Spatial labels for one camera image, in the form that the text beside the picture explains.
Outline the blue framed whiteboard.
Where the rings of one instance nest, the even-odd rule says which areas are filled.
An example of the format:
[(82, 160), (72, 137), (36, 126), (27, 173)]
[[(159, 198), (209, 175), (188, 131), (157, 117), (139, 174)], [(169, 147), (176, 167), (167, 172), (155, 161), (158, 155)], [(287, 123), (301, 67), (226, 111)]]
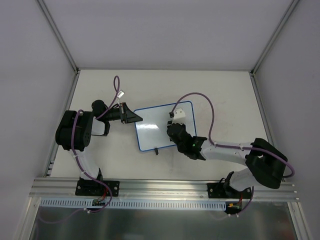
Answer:
[[(133, 112), (143, 120), (135, 122), (138, 148), (141, 152), (153, 151), (175, 146), (167, 135), (167, 123), (171, 121), (170, 112), (174, 103), (138, 108)], [(191, 101), (181, 101), (176, 107), (185, 113), (186, 131), (192, 136), (197, 135), (194, 107)]]

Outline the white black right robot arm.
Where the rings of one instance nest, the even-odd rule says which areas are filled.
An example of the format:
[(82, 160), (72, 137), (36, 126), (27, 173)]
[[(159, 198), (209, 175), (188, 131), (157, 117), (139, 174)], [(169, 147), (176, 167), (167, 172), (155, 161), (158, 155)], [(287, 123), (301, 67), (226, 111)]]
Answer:
[(288, 159), (262, 138), (239, 145), (222, 144), (206, 137), (191, 136), (184, 124), (172, 121), (167, 123), (166, 133), (178, 152), (192, 160), (220, 160), (245, 167), (231, 171), (218, 185), (220, 195), (235, 199), (251, 187), (278, 189), (281, 185)]

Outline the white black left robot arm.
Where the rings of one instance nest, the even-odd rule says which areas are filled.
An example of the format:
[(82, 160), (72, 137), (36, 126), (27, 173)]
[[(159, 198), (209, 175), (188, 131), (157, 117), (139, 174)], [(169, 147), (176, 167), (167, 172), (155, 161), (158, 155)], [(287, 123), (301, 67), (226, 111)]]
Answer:
[(91, 111), (65, 111), (55, 133), (55, 142), (74, 158), (80, 171), (75, 195), (85, 197), (117, 197), (119, 181), (104, 180), (101, 169), (89, 155), (86, 148), (91, 137), (106, 137), (110, 131), (110, 121), (123, 124), (141, 122), (142, 117), (131, 111), (125, 102), (110, 108), (102, 100), (91, 104)]

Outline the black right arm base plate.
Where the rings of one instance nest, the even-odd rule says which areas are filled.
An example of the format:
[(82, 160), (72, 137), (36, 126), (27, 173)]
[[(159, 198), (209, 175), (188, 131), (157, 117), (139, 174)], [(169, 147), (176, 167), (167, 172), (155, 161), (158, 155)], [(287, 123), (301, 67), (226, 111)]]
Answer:
[(245, 188), (238, 191), (224, 184), (223, 182), (209, 182), (206, 184), (209, 199), (250, 199), (252, 197), (252, 189)]

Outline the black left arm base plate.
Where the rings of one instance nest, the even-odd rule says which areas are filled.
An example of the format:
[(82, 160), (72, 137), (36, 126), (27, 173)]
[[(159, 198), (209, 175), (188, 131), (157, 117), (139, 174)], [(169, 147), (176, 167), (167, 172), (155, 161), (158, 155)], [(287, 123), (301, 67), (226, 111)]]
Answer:
[[(119, 196), (120, 182), (115, 180), (104, 180), (103, 181), (112, 192), (113, 197)], [(93, 180), (87, 180), (80, 178), (77, 181), (75, 195), (85, 197), (101, 197), (106, 190), (106, 187), (97, 183)]]

